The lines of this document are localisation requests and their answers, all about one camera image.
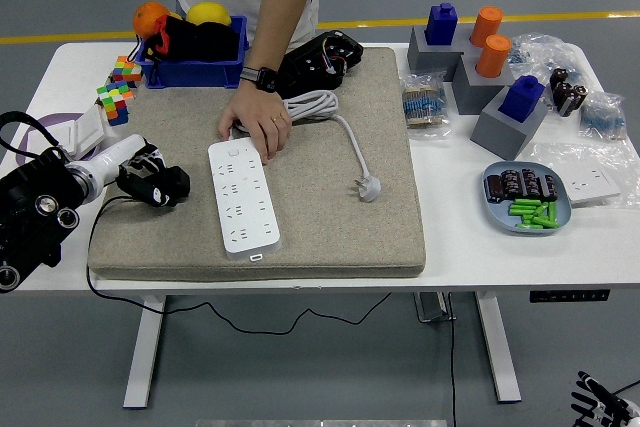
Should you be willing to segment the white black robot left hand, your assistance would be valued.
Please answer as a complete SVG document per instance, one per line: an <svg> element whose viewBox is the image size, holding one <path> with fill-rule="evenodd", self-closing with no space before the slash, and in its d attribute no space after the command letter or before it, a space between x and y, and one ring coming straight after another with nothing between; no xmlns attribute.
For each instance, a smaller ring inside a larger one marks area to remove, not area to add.
<svg viewBox="0 0 640 427"><path fill-rule="evenodd" d="M151 177L166 169L158 148L138 134L110 146L92 159L96 193L115 182L131 197L153 207L166 206L170 197L156 186Z"/></svg>

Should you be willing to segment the person's left hand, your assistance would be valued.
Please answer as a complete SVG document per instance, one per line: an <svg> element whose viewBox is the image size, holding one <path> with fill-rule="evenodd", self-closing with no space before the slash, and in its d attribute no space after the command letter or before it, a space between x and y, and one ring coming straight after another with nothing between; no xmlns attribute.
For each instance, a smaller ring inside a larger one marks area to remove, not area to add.
<svg viewBox="0 0 640 427"><path fill-rule="evenodd" d="M248 131L264 165L284 148L292 130L292 120L281 97L257 89L248 80L240 81L221 113L218 123L221 140L230 138L235 122Z"/></svg>

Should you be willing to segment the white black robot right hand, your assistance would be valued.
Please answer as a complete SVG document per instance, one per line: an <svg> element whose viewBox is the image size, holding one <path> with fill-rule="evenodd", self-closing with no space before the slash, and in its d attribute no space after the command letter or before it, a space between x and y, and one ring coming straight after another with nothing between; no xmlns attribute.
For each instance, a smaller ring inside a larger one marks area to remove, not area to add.
<svg viewBox="0 0 640 427"><path fill-rule="evenodd" d="M571 393L577 414L573 426L638 426L639 405L607 390L590 374L579 371Z"/></svg>

